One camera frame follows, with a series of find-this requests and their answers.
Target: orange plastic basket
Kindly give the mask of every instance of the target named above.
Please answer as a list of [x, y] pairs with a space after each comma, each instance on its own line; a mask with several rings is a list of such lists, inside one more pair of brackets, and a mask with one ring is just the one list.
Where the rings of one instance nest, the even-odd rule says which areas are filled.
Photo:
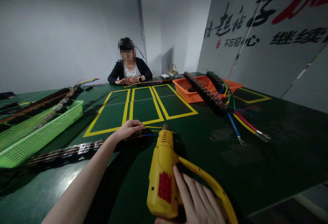
[[[213, 83], [210, 81], [210, 79], [207, 76], [198, 76], [195, 77], [196, 80], [198, 80], [204, 87], [206, 87], [211, 93], [214, 95], [218, 94], [218, 91], [216, 90]], [[196, 102], [202, 102], [203, 99], [199, 96], [197, 92], [188, 92], [188, 89], [191, 88], [191, 84], [187, 81], [186, 78], [184, 79], [176, 79], [173, 80], [173, 83], [175, 85], [175, 90], [178, 94], [187, 102], [187, 103], [196, 103]], [[234, 93], [238, 88], [242, 87], [242, 84], [227, 81], [226, 84], [230, 87], [231, 91]], [[223, 93], [219, 94], [218, 98], [223, 97]]]

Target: black cardigan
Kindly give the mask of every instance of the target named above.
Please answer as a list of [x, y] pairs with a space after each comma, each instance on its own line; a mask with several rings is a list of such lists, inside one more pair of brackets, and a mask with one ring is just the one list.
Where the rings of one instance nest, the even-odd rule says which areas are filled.
[[[124, 78], [124, 66], [123, 61], [119, 60], [116, 62], [114, 69], [112, 70], [111, 74], [108, 77], [108, 82], [111, 84], [115, 84], [115, 81], [117, 80], [117, 77], [119, 77], [120, 80]], [[153, 74], [151, 73], [150, 69], [146, 65], [146, 63], [141, 58], [136, 58], [136, 64], [137, 68], [141, 75], [143, 75], [146, 80], [152, 79]]]

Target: hand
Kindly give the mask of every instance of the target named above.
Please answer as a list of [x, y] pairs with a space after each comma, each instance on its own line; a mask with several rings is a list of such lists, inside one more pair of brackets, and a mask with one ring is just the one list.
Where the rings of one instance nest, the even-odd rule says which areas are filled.
[[145, 126], [139, 120], [127, 120], [116, 132], [111, 136], [118, 142], [130, 137], [134, 132], [144, 129]]
[[126, 83], [130, 83], [127, 78], [123, 78], [122, 80], [115, 81], [115, 84], [117, 84], [117, 85], [124, 85]]
[[130, 83], [137, 83], [137, 82], [139, 82], [139, 80], [138, 80], [137, 77], [129, 77], [128, 80], [129, 80]]
[[[173, 171], [186, 211], [186, 223], [225, 223], [212, 192], [188, 175], [180, 174], [177, 166], [173, 167]], [[155, 224], [169, 223], [174, 222], [161, 218], [155, 220]]]

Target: hair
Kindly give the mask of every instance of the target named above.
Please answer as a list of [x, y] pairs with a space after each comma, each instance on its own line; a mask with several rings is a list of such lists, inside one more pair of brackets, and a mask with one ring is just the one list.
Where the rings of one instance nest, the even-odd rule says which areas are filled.
[[134, 44], [133, 44], [132, 40], [128, 37], [120, 39], [118, 47], [121, 52], [134, 50]]

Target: yellow rectangle marking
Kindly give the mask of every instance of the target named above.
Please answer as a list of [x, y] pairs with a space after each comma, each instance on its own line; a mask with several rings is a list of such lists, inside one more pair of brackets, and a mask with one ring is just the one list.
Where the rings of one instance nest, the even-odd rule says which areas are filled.
[[149, 88], [150, 90], [150, 93], [151, 93], [151, 96], [153, 97], [153, 101], [154, 101], [154, 105], [155, 105], [155, 108], [156, 108], [156, 111], [157, 111], [157, 114], [158, 114], [158, 119], [155, 119], [155, 120], [151, 120], [151, 121], [145, 121], [145, 122], [142, 122], [143, 125], [146, 125], [146, 124], [151, 124], [151, 123], [156, 123], [156, 122], [162, 122], [164, 121], [164, 118], [163, 118], [163, 115], [161, 113], [161, 110], [160, 108], [158, 107], [158, 104], [157, 104], [157, 101], [156, 101], [156, 97], [151, 89], [151, 87], [138, 87], [138, 88], [134, 88], [132, 90], [132, 97], [131, 97], [131, 104], [130, 104], [130, 116], [129, 116], [129, 119], [130, 120], [133, 120], [133, 103], [134, 103], [134, 93], [135, 93], [135, 90], [136, 89], [141, 89], [141, 88]]
[[[158, 93], [156, 92], [155, 90], [155, 87], [158, 87], [158, 86], [168, 86], [174, 93], [175, 95], [177, 95], [177, 97], [192, 111], [192, 112], [189, 112], [189, 113], [185, 113], [185, 114], [180, 114], [180, 115], [174, 115], [174, 116], [169, 116]], [[170, 119], [175, 119], [175, 118], [180, 118], [180, 117], [184, 117], [184, 116], [190, 116], [190, 115], [196, 115], [198, 114], [197, 111], [195, 111], [169, 84], [163, 84], [163, 85], [157, 85], [157, 86], [152, 86], [153, 90], [154, 90], [154, 93], [157, 97], [157, 100], [158, 100], [158, 103], [160, 104], [162, 110], [163, 110], [163, 113], [164, 113], [164, 116], [167, 120], [170, 120]]]
[[89, 137], [89, 136], [94, 136], [94, 135], [99, 135], [99, 134], [104, 134], [104, 133], [108, 133], [108, 132], [114, 132], [116, 130], [118, 130], [120, 127], [116, 127], [116, 128], [109, 128], [109, 129], [105, 129], [105, 130], [101, 130], [101, 131], [96, 131], [96, 132], [91, 132], [93, 126], [96, 124], [101, 112], [103, 111], [106, 103], [109, 100], [109, 97], [112, 93], [115, 92], [122, 92], [122, 91], [127, 91], [127, 96], [126, 96], [126, 102], [125, 102], [125, 106], [124, 106], [124, 113], [123, 113], [123, 120], [122, 120], [122, 125], [126, 122], [127, 119], [127, 108], [129, 105], [129, 98], [130, 98], [130, 89], [125, 89], [125, 90], [118, 90], [118, 91], [112, 91], [108, 94], [106, 100], [104, 101], [102, 107], [100, 108], [100, 110], [98, 111], [95, 119], [92, 121], [92, 123], [90, 124], [90, 126], [88, 127], [87, 131], [85, 132], [85, 134], [83, 135], [83, 137]]
[[241, 101], [244, 101], [245, 103], [248, 103], [248, 104], [251, 104], [251, 103], [257, 103], [257, 102], [262, 102], [262, 101], [266, 101], [266, 100], [270, 100], [270, 99], [272, 99], [272, 98], [270, 98], [270, 97], [267, 97], [267, 96], [264, 96], [264, 95], [262, 95], [262, 94], [258, 94], [258, 93], [255, 93], [255, 92], [252, 92], [252, 91], [249, 91], [249, 90], [243, 89], [243, 88], [239, 88], [239, 89], [263, 97], [263, 98], [261, 98], [261, 99], [256, 99], [256, 100], [247, 101], [247, 100], [242, 99], [242, 98], [240, 98], [240, 97], [234, 96], [235, 98], [240, 99]]

